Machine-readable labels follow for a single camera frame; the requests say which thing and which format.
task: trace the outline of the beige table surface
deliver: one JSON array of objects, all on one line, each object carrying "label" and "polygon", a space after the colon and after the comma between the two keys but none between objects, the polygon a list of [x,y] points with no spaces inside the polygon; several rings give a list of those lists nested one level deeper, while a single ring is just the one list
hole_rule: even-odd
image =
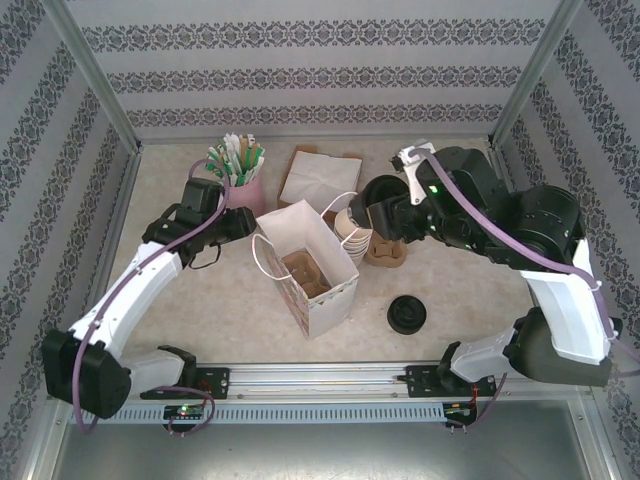
[{"label": "beige table surface", "polygon": [[[266,148],[263,182],[270,209],[287,161],[297,142],[262,142]],[[373,177],[392,174],[388,159],[407,142],[399,140],[317,141],[319,153],[356,153],[364,158],[359,189]],[[434,141],[484,149],[482,139]],[[147,146],[144,149],[115,265],[113,282],[131,260],[146,226],[180,200],[191,164],[208,145]],[[206,170],[203,176],[210,175]],[[272,280],[253,263],[250,239],[222,247],[220,261],[204,270],[185,270],[157,297],[132,333],[125,355],[171,344],[195,354],[199,362],[350,362],[437,360],[456,340],[496,333],[531,306],[526,283],[507,267],[470,252],[427,239],[409,246],[397,269],[363,263],[350,318],[307,341]],[[197,259],[215,258],[208,249]],[[403,336],[388,325],[386,311],[403,294],[420,298],[428,310],[424,327]]]}]

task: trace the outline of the white napkin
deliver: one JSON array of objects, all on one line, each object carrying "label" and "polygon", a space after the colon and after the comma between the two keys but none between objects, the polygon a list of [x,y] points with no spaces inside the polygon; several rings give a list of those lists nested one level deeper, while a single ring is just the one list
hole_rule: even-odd
[{"label": "white napkin", "polygon": [[[359,158],[334,158],[316,153],[297,152],[280,199],[287,203],[306,200],[321,213],[341,193],[355,191],[362,168]],[[351,198],[338,200],[332,212],[347,207]]]}]

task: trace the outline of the pink cup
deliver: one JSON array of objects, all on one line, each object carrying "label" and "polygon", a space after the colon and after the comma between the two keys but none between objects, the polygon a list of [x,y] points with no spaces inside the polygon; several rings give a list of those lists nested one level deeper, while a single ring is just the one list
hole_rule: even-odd
[{"label": "pink cup", "polygon": [[231,187],[227,208],[248,207],[258,218],[267,210],[267,202],[262,188],[262,172],[251,183],[242,187]]}]

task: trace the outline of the paper bag handle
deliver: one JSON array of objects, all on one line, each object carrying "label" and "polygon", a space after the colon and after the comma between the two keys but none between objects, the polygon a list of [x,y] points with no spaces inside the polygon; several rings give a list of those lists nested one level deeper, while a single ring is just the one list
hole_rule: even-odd
[{"label": "paper bag handle", "polygon": [[351,237],[353,237],[358,230],[360,230],[360,228],[356,227],[353,230],[353,232],[351,232],[349,235],[347,235],[347,237],[343,241],[340,242],[340,245],[344,246],[344,244],[347,243],[349,241],[349,239]]},{"label": "paper bag handle", "polygon": [[[340,200],[342,197],[344,197],[346,195],[357,195],[357,194],[358,194],[358,192],[344,192],[344,193],[338,195],[336,198],[333,199],[333,202],[331,202],[329,204],[329,206],[324,209],[324,212],[322,212],[322,215],[320,215],[320,216],[324,217],[325,214],[329,211],[329,209],[331,207],[333,207],[333,204],[336,203],[338,200]],[[349,241],[349,239],[351,237],[353,237],[358,230],[360,230],[360,228],[356,227],[356,229],[353,232],[351,232],[349,235],[347,235],[347,238],[345,238],[343,241],[340,242],[340,245],[344,245],[345,243],[347,243]]]},{"label": "paper bag handle", "polygon": [[258,268],[262,271],[262,273],[264,273],[267,277],[271,278],[272,280],[280,281],[280,280],[286,280],[287,278],[291,278],[291,274],[287,275],[286,277],[280,277],[280,278],[274,277],[273,275],[268,273],[264,268],[262,268],[262,265],[260,265],[260,262],[258,261],[258,255],[256,255],[256,238],[258,237],[260,237],[262,240],[267,242],[272,247],[273,247],[273,243],[271,243],[269,240],[267,240],[264,236],[260,235],[259,233],[256,233],[251,238],[251,251],[253,252],[253,259],[256,261],[256,265],[258,265]]},{"label": "paper bag handle", "polygon": [[357,194],[358,194],[358,192],[344,192],[344,193],[338,195],[336,198],[333,199],[333,201],[329,204],[329,206],[324,209],[324,212],[322,212],[322,214],[320,216],[324,217],[327,214],[327,212],[329,211],[329,209],[331,207],[333,207],[333,204],[336,203],[338,200],[340,200],[345,195],[357,195]]}]

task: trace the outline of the white paper bag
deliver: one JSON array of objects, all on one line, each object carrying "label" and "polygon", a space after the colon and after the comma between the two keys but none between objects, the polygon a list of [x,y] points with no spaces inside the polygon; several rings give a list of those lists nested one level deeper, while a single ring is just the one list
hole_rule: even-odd
[{"label": "white paper bag", "polygon": [[[301,200],[259,217],[262,235],[252,239],[253,255],[262,272],[274,279],[291,314],[308,339],[316,338],[340,324],[353,303],[358,269],[322,217]],[[256,256],[256,241],[262,239],[268,273]],[[331,289],[309,299],[282,261],[290,253],[306,251],[313,257]]]}]

